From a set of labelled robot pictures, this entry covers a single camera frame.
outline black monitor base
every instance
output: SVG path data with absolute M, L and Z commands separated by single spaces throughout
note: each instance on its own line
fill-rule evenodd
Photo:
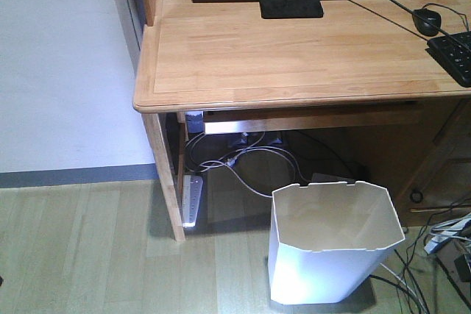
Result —
M 320 0 L 258 0 L 262 18 L 321 18 Z

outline white trash can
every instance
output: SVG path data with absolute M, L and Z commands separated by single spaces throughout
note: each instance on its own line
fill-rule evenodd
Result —
M 335 182 L 275 190 L 271 298 L 281 304 L 341 301 L 404 239 L 385 188 Z

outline computer mouse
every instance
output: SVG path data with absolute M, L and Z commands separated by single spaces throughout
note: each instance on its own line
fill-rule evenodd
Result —
M 442 17 L 438 12 L 429 9 L 416 9 L 413 10 L 412 13 L 415 28 L 421 34 L 433 37 L 439 33 L 439 28 L 442 25 Z

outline desk leg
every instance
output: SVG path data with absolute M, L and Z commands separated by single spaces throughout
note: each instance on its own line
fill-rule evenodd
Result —
M 183 231 L 182 216 L 177 200 L 165 119 L 165 113 L 142 113 L 142 120 L 146 128 L 147 138 L 149 139 L 152 152 L 154 153 L 155 165 L 157 166 L 157 172 L 162 185 L 167 210 L 169 211 L 175 240 L 183 241 L 185 240 L 185 233 Z

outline desk drawer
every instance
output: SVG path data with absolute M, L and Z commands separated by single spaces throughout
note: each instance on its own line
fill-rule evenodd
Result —
M 355 106 L 301 107 L 275 110 L 222 110 L 204 114 L 206 134 L 273 130 L 412 124 L 422 105 L 416 102 Z

